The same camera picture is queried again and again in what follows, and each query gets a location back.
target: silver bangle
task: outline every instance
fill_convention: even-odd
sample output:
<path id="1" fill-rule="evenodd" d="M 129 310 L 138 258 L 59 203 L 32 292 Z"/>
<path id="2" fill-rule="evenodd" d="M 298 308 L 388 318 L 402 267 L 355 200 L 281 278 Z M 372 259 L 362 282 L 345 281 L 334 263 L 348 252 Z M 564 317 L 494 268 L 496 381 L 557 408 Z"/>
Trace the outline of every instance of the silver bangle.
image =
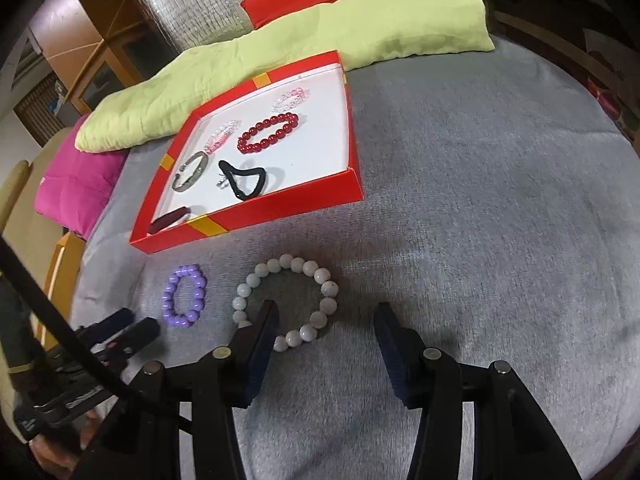
<path id="1" fill-rule="evenodd" d="M 182 172 L 187 168 L 189 164 L 191 164 L 194 160 L 200 158 L 200 162 L 198 163 L 197 168 L 193 171 L 191 176 L 187 178 L 180 186 L 177 185 L 178 179 L 182 176 Z M 207 164 L 209 163 L 209 155 L 205 152 L 195 152 L 191 155 L 187 161 L 178 168 L 178 173 L 175 174 L 174 182 L 171 184 L 171 189 L 175 192 L 182 193 L 183 191 L 187 191 L 193 184 L 197 182 L 197 180 L 202 176 L 204 170 L 207 168 Z"/>

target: yellow stripe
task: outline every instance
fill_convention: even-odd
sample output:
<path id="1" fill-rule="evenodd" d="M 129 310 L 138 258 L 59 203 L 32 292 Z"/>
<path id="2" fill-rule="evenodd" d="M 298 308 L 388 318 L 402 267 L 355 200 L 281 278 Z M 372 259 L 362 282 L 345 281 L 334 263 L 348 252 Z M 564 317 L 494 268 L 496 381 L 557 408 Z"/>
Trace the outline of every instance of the yellow stripe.
<path id="1" fill-rule="evenodd" d="M 263 86 L 267 86 L 271 84 L 271 79 L 269 79 L 269 74 L 264 73 L 257 75 L 254 77 L 254 84 L 256 88 L 262 88 Z"/>
<path id="2" fill-rule="evenodd" d="M 189 220 L 187 224 L 196 229 L 196 231 L 200 231 L 205 236 L 216 236 L 227 232 L 222 225 L 214 222 L 207 215 L 198 216 L 197 218 Z"/>
<path id="3" fill-rule="evenodd" d="M 160 161 L 160 167 L 169 171 L 173 167 L 174 162 L 175 162 L 174 158 L 171 155 L 165 153 L 164 157 Z"/>
<path id="4" fill-rule="evenodd" d="M 19 374 L 22 372 L 28 372 L 33 369 L 33 361 L 25 365 L 14 366 L 13 368 L 9 368 L 10 374 Z"/>

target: bracelet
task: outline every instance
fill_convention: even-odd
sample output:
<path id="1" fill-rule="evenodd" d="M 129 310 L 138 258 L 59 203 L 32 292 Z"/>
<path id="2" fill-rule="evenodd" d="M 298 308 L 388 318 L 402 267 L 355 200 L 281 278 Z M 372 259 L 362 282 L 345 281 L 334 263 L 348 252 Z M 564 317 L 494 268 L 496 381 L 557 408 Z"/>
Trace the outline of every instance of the bracelet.
<path id="1" fill-rule="evenodd" d="M 255 144 L 247 143 L 247 141 L 251 139 L 251 137 L 256 135 L 261 130 L 278 123 L 285 124 L 279 130 L 277 130 L 275 134 L 271 134 L 266 139 L 263 139 L 260 142 L 256 142 Z M 238 139 L 238 151 L 242 154 L 261 152 L 272 144 L 278 142 L 278 139 L 284 139 L 284 137 L 287 134 L 290 134 L 293 131 L 293 128 L 295 128 L 296 126 L 298 126 L 298 116 L 296 114 L 292 114 L 291 112 L 287 112 L 286 114 L 274 115 L 269 119 L 258 121 L 257 123 L 255 123 L 255 126 L 252 126 L 251 128 L 249 128 L 249 131 L 243 133 L 240 136 L 240 138 Z"/>
<path id="2" fill-rule="evenodd" d="M 149 225 L 146 233 L 149 235 L 154 235 L 162 229 L 166 229 L 171 224 L 175 224 L 179 219 L 183 216 L 191 213 L 191 209 L 188 207 L 179 207 L 178 209 L 174 209 L 173 211 L 169 211 L 168 213 L 159 216 Z"/>
<path id="3" fill-rule="evenodd" d="M 218 163 L 218 167 L 220 168 L 222 173 L 225 175 L 225 178 L 229 183 L 229 185 L 231 186 L 231 189 L 233 190 L 236 198 L 242 201 L 249 200 L 251 198 L 255 198 L 258 195 L 260 195 L 260 193 L 262 192 L 262 189 L 264 188 L 264 184 L 267 182 L 267 171 L 264 168 L 249 168 L 248 170 L 238 170 L 238 168 L 234 168 L 226 160 L 220 160 L 220 162 Z M 238 175 L 238 176 L 258 175 L 258 182 L 255 184 L 254 190 L 251 193 L 246 194 L 242 192 L 242 190 L 238 187 L 238 184 L 236 184 L 234 175 Z"/>
<path id="4" fill-rule="evenodd" d="M 279 335 L 273 343 L 276 352 L 284 352 L 287 348 L 300 346 L 303 341 L 310 343 L 318 337 L 318 330 L 326 326 L 327 316 L 333 314 L 338 303 L 334 297 L 340 290 L 338 284 L 331 281 L 331 273 L 324 267 L 319 267 L 313 260 L 306 262 L 302 258 L 294 258 L 291 254 L 283 254 L 279 259 L 272 258 L 267 263 L 257 264 L 254 272 L 246 277 L 244 283 L 238 285 L 238 296 L 232 301 L 235 310 L 233 320 L 238 324 L 238 328 L 250 326 L 251 321 L 246 318 L 244 312 L 246 308 L 246 298 L 251 295 L 254 288 L 260 285 L 262 278 L 266 278 L 270 273 L 276 274 L 281 269 L 291 269 L 299 274 L 304 272 L 306 276 L 313 277 L 320 285 L 320 292 L 324 298 L 320 301 L 319 310 L 316 310 L 309 317 L 309 323 L 304 324 L 299 330 L 290 330 L 286 335 Z"/>
<path id="5" fill-rule="evenodd" d="M 271 110 L 273 112 L 286 112 L 287 110 L 293 110 L 299 104 L 302 104 L 309 97 L 308 92 L 303 88 L 297 87 L 290 90 L 286 94 L 282 94 L 273 104 Z"/>
<path id="6" fill-rule="evenodd" d="M 187 178 L 187 180 L 185 180 L 182 184 L 180 184 L 180 186 L 178 186 L 177 185 L 178 179 L 182 176 L 182 172 L 187 168 L 189 164 L 191 164 L 194 160 L 196 160 L 199 157 L 200 157 L 200 162 L 198 163 L 198 167 L 193 171 L 191 176 Z M 187 191 L 202 176 L 202 174 L 204 173 L 204 170 L 207 168 L 208 163 L 209 163 L 209 155 L 207 155 L 205 152 L 195 152 L 178 169 L 178 173 L 176 173 L 174 177 L 174 182 L 171 184 L 171 189 L 173 189 L 175 192 L 178 192 L 178 193 Z"/>
<path id="7" fill-rule="evenodd" d="M 186 314 L 175 313 L 174 293 L 178 288 L 180 279 L 191 276 L 193 281 L 193 301 L 191 309 Z M 188 328 L 200 318 L 200 312 L 204 308 L 205 286 L 207 280 L 200 272 L 200 267 L 196 264 L 180 266 L 175 272 L 169 274 L 169 280 L 162 295 L 162 317 L 168 326 L 180 326 Z"/>
<path id="8" fill-rule="evenodd" d="M 231 134 L 238 129 L 240 121 L 229 121 L 228 123 L 220 126 L 211 136 L 207 143 L 204 145 L 204 152 L 207 155 L 213 155 L 216 150 L 222 146 L 225 141 L 231 136 Z"/>

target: clear beaded bracelet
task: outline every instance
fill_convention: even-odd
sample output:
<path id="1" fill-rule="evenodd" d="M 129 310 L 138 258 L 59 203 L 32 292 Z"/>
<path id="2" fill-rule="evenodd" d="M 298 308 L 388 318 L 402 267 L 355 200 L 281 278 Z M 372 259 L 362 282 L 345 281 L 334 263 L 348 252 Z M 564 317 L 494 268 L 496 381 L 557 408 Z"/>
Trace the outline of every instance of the clear beaded bracelet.
<path id="1" fill-rule="evenodd" d="M 282 94 L 271 107 L 271 111 L 274 113 L 287 112 L 293 110 L 296 106 L 302 104 L 309 98 L 308 90 L 297 87 L 288 91 L 286 94 Z"/>
<path id="2" fill-rule="evenodd" d="M 320 301 L 319 310 L 316 310 L 309 317 L 308 323 L 301 326 L 299 330 L 290 330 L 286 335 L 276 337 L 273 343 L 273 349 L 276 352 L 284 352 L 287 348 L 300 346 L 303 341 L 310 343 L 318 337 L 318 330 L 327 324 L 327 316 L 333 314 L 338 308 L 338 303 L 334 298 L 340 290 L 338 284 L 331 281 L 329 270 L 320 267 L 313 260 L 306 262 L 302 258 L 294 258 L 291 254 L 283 254 L 278 259 L 272 258 L 267 263 L 257 264 L 254 272 L 238 285 L 238 296 L 232 302 L 235 310 L 233 320 L 238 324 L 238 328 L 251 325 L 251 321 L 246 318 L 244 312 L 246 298 L 251 295 L 254 288 L 260 285 L 262 278 L 266 278 L 269 274 L 276 274 L 282 269 L 291 269 L 297 274 L 303 272 L 313 278 L 320 285 L 320 292 L 324 298 Z"/>

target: gray carpet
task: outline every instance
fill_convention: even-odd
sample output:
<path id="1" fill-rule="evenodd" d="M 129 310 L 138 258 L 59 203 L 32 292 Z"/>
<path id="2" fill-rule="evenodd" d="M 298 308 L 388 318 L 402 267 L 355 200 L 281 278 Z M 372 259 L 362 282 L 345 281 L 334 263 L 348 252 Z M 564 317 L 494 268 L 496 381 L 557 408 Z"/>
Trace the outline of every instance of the gray carpet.
<path id="1" fill-rule="evenodd" d="M 197 262 L 209 279 L 201 320 L 165 329 L 141 356 L 190 362 L 229 341 L 236 285 L 257 262 L 315 259 L 340 285 L 338 312 L 314 343 L 274 354 L 260 396 L 237 410 L 248 478 L 406 476 L 420 414 L 387 379 L 372 330 L 382 300 L 460 362 L 509 361 L 594 474 L 640 424 L 638 157 L 584 88 L 505 41 L 348 81 L 362 202 L 145 256 L 126 241 L 167 141 L 134 149 L 87 245 L 73 323 L 121 306 L 158 317 L 166 274 Z M 272 276 L 249 316 L 273 298 L 282 330 L 297 328 L 318 289 Z M 471 433 L 466 418 L 461 478 Z M 191 460 L 185 445 L 184 478 Z"/>

